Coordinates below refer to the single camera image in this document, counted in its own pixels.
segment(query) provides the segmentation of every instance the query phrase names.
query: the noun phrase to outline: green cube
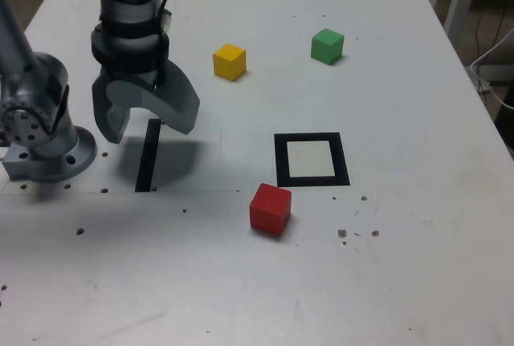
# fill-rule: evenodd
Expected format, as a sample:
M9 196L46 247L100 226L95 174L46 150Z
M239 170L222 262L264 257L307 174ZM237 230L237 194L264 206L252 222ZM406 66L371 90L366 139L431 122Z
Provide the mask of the green cube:
M320 33L312 37L311 57L332 65L343 54L343 42L345 37L331 31L323 29Z

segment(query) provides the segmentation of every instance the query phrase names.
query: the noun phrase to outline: red cube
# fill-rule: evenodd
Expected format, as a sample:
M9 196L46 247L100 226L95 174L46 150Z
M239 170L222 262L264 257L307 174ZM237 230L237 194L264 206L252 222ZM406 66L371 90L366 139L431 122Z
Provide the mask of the red cube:
M250 204L250 225L280 236L291 215L291 191L261 184Z

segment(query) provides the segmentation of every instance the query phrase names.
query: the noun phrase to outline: floor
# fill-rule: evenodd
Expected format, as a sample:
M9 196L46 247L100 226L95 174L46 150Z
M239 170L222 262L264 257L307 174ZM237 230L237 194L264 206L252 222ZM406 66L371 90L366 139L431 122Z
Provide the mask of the floor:
M14 9L14 15L23 29L29 25L35 12L43 0L9 0ZM503 37L514 26L514 0L505 0L507 8L505 11L499 37ZM444 22L450 0L439 0L435 12L439 19ZM502 15L502 0L474 0L471 11L467 18L466 28L461 37L457 53L463 64L469 64L480 54L490 49ZM478 46L475 39L477 22L480 20L478 30ZM507 40L501 47L491 55L489 63L514 63L514 37ZM496 88L500 97L504 97L506 88ZM494 119L500 109L500 104L491 96L487 95L486 108Z

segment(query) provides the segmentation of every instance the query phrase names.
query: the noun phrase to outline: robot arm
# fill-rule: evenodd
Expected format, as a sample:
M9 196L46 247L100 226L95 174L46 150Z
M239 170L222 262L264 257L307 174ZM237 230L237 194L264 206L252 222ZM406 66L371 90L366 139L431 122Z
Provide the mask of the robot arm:
M58 181L92 162L92 135L74 127L67 110L67 72L33 53L6 0L0 0L0 121L11 141L3 164L11 179Z
M146 108L171 128L189 133L200 100L186 75L168 60L161 17L167 0L101 0L92 53L102 65L93 84L96 125L119 143L130 108Z

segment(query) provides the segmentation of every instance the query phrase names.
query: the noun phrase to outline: yellow cube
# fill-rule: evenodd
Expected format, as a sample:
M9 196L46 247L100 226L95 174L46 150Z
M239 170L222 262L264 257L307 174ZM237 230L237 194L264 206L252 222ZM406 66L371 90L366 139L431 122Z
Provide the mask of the yellow cube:
M230 45L224 45L213 56L214 74L234 81L247 70L247 52L240 48Z

